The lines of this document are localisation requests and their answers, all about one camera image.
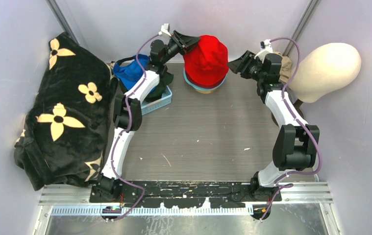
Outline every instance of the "blue cap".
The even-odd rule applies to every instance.
[[[127,66],[121,67],[122,62],[134,60]],[[149,62],[147,55],[138,54],[140,64],[145,68]],[[135,56],[117,61],[112,70],[115,76],[123,83],[127,90],[130,90],[143,76],[143,71],[135,60]]]

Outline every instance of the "wood grain surface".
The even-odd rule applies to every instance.
[[[183,64],[168,67],[172,102],[143,116],[126,153],[124,178],[249,181],[272,161],[279,129],[256,94],[256,81],[229,72],[214,93],[201,94],[184,81]]]

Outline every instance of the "red cloth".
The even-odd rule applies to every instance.
[[[202,88],[217,87],[229,71],[227,48],[214,36],[201,36],[198,45],[183,58],[187,75]]]

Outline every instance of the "robotic arm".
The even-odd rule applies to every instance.
[[[169,24],[166,23],[161,26],[161,31],[158,35],[168,38],[168,44],[165,45],[161,40],[154,40],[150,45],[150,62],[145,68],[145,74],[129,91],[115,97],[114,139],[108,159],[98,177],[98,183],[92,187],[92,195],[95,195],[95,197],[102,197],[108,201],[114,201],[119,198],[122,184],[116,178],[112,162],[116,173],[121,175],[129,142],[142,123],[141,103],[150,91],[158,85],[160,79],[173,80],[173,75],[167,72],[165,63],[178,53],[181,55],[187,54],[197,46],[200,40],[200,37],[186,36],[177,31],[173,31],[173,34],[171,34],[169,31]],[[127,101],[131,112],[131,122],[129,120]],[[124,131],[130,124],[131,129]]]
[[[272,111],[280,127],[273,148],[273,161],[251,178],[252,192],[274,188],[282,180],[279,177],[283,174],[313,167],[316,161],[316,149],[312,141],[284,103],[283,96],[286,100],[289,100],[289,97],[286,91],[282,91],[283,85],[279,82],[281,60],[281,56],[273,53],[270,41],[265,40],[261,42],[261,51],[256,55],[247,50],[240,58],[228,63],[233,73],[240,73],[242,78],[257,81],[257,94]],[[291,103],[289,106],[318,142],[320,134],[318,127],[309,125]],[[300,145],[295,144],[297,139],[301,142]]]

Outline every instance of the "light blue basket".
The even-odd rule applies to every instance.
[[[159,109],[161,107],[164,107],[168,104],[170,104],[172,102],[172,96],[173,96],[173,93],[172,91],[170,90],[169,86],[166,87],[166,90],[164,91],[164,93],[162,94],[161,96],[161,99],[158,99],[156,101],[153,101],[153,102],[146,102],[144,101],[141,105],[141,112],[143,115],[151,112],[151,111],[154,111],[156,109]]]

